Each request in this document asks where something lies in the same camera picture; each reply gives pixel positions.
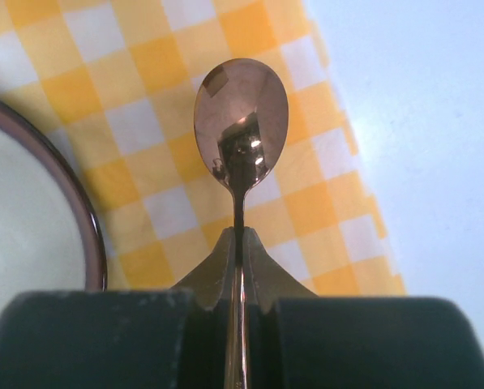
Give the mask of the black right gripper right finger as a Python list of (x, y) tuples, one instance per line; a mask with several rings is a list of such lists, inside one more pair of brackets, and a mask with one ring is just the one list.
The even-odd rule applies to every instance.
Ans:
[(251, 305), (255, 388), (484, 388), (484, 354), (451, 301), (274, 297)]

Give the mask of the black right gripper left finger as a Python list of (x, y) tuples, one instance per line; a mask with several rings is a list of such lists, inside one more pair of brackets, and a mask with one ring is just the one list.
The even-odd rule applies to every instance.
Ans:
[(233, 231), (171, 289), (34, 291), (0, 314), (0, 388), (221, 388)]

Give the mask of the red rimmed cream plate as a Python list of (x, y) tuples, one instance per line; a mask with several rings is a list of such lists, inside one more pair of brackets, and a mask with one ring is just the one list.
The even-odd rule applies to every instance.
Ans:
[(102, 291), (101, 229), (61, 152), (0, 101), (0, 299), (29, 290)]

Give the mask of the copper spoon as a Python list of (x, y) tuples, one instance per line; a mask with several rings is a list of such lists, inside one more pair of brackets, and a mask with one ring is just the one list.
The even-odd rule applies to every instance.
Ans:
[(225, 352), (226, 388), (248, 388), (249, 313), (243, 266), (246, 194), (271, 172), (285, 145), (289, 102), (277, 73), (249, 58), (214, 67), (195, 98), (199, 154), (233, 199), (234, 258)]

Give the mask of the yellow white checkered cloth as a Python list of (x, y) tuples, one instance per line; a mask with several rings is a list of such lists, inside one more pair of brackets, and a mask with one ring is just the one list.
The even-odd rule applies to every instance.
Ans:
[(246, 224), (321, 295), (400, 295), (358, 145), (300, 1), (0, 1), (0, 99), (70, 161), (105, 237), (112, 289), (168, 287), (233, 221), (195, 142), (195, 96), (231, 58), (281, 78), (289, 129)]

